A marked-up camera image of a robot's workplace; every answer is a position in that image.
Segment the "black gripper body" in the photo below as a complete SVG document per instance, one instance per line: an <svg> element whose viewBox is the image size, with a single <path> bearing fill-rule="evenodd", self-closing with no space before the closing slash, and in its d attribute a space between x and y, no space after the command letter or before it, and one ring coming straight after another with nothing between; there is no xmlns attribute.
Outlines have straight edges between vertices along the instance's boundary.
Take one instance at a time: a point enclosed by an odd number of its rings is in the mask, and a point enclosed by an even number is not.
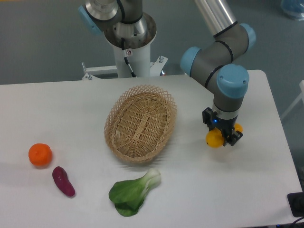
<svg viewBox="0 0 304 228"><path fill-rule="evenodd" d="M236 120L237 120L237 116L234 117L233 119L227 119L227 120L221 119L217 116L211 118L211 122L213 126L221 131L221 134L224 138L229 138L233 134L235 130L234 125L236 123Z"/></svg>

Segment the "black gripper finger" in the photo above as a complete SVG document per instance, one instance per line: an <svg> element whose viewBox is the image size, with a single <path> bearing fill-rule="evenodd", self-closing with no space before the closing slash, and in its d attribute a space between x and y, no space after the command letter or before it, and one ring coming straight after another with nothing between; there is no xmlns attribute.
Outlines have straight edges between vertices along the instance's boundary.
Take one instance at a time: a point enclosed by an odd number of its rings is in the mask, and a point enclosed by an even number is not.
<svg viewBox="0 0 304 228"><path fill-rule="evenodd" d="M224 143L223 146L229 144L230 146L234 146L239 139L241 139L243 133L241 131L232 130L232 132L224 131Z"/></svg>
<svg viewBox="0 0 304 228"><path fill-rule="evenodd" d="M210 107L207 107L204 111L202 111L203 123L208 127L209 131L215 128L212 115L213 111Z"/></svg>

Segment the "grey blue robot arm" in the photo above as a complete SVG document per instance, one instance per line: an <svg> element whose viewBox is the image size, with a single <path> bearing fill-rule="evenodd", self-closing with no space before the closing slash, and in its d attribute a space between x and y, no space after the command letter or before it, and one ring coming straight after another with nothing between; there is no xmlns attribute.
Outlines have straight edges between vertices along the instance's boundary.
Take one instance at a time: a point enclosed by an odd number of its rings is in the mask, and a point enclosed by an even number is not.
<svg viewBox="0 0 304 228"><path fill-rule="evenodd" d="M248 24L240 24L224 0L198 0L214 43L206 49L190 47L183 54L181 69L213 95L212 107L202 113L209 130L217 129L223 144L235 145L242 137L236 127L238 112L248 89L249 74L233 61L256 42ZM104 33L115 51L119 77L151 76L150 54L143 53L156 36L156 24L143 11L140 0L88 0L78 9L94 34Z"/></svg>

